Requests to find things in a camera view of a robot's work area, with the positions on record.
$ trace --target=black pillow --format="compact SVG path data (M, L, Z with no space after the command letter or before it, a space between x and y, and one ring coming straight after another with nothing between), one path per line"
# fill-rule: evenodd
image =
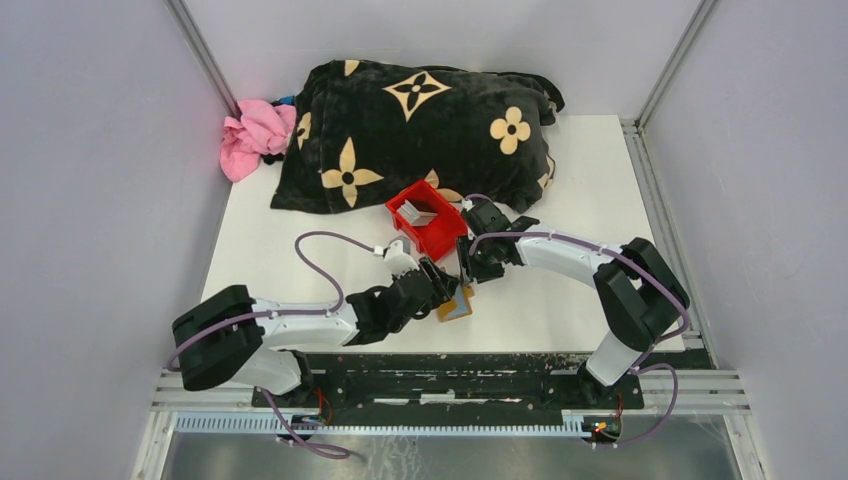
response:
M544 77L333 61L295 106L271 208L345 212L426 178L449 201L482 193L524 212L553 179L541 127L563 101Z

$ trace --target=beige flower pattern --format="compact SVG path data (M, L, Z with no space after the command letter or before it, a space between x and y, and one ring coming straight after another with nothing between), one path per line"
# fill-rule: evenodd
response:
M461 202L462 195L449 188L439 188L439 175L436 170L430 170L430 173L424 177L424 181L429 183L431 187L436 189L436 192L449 202Z
M345 60L345 77L349 77L358 66L359 60Z
M512 155L518 149L519 141L530 138L530 124L521 121L521 109L509 107L504 118L496 118L489 127L489 134L501 141L504 155Z
M303 149L303 142L309 138L309 131L312 130L312 113L306 112L300 117L300 123L297 124L297 148Z
M427 72L416 73L406 80L390 85L383 90L391 93L400 102L406 121L418 110L424 102L434 96L450 90L450 87L439 83Z
M356 168L356 152L353 149L353 139L348 137L345 146L342 148L342 153L339 155L339 169L327 170L321 174L321 183L324 188L339 188L342 189L342 195L345 197L350 208L356 205L356 197L358 195L357 187L368 185L382 180L382 175L379 175L365 168Z
M542 190L554 183L554 174L556 174L556 162L554 159L550 155L545 155L545 159L548 161L548 171L539 177L539 186L542 187Z

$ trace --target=small red container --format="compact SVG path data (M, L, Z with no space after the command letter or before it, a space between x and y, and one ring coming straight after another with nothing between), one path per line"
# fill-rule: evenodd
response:
M414 227L398 213L406 201L418 210L432 212L436 216L427 225ZM456 248L456 239L468 233L459 211L423 179L386 202L386 208L392 213L395 229L406 234L418 252L426 254L434 262Z

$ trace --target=white tabletop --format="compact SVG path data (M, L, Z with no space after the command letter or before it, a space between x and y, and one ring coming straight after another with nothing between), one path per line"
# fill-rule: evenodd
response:
M630 155L616 116L560 116L546 127L556 179L527 216L584 238L626 243L652 239ZM389 213L374 206L337 215L272 210L281 165L262 165L235 184L209 268L203 298L236 283L251 296L280 302L335 300L332 287L297 257L294 239L331 230L366 244L385 245L398 235ZM324 255L336 249L349 255ZM381 261L340 240L313 237L303 250L329 271L345 294L388 285ZM458 271L455 254L439 262ZM591 288L541 269L507 266L506 276L475 286L471 317L439 323L435 313L411 320L399 334L359 347L303 346L307 352L480 353L592 351L608 331ZM679 338L658 350L682 350Z

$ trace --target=gray wall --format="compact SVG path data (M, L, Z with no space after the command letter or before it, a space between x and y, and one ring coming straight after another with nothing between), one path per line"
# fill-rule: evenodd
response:
M0 4L0 478L127 478L228 194L163 2Z
M185 3L237 98L291 95L318 64L368 59L536 73L557 84L568 113L633 118L698 1Z
M647 129L776 478L845 478L848 3L723 1Z

